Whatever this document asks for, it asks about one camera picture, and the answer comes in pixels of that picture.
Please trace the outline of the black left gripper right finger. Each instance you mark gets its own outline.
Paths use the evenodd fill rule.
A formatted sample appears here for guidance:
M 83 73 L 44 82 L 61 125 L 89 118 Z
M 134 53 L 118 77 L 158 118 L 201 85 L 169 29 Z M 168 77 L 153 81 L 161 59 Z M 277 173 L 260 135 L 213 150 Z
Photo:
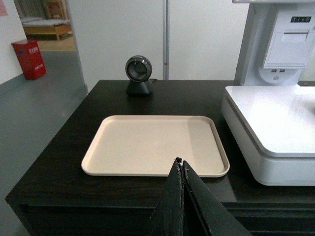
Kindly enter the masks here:
M 184 235 L 250 236 L 251 233 L 222 205 L 187 161 L 184 178 Z

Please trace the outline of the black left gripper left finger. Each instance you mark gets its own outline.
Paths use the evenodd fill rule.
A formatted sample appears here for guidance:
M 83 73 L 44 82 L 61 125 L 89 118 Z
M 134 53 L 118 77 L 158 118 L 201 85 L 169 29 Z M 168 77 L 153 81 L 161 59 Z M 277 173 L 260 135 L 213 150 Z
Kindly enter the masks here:
M 181 158 L 175 158 L 163 193 L 145 228 L 146 236 L 183 235 L 184 181 L 181 162 Z

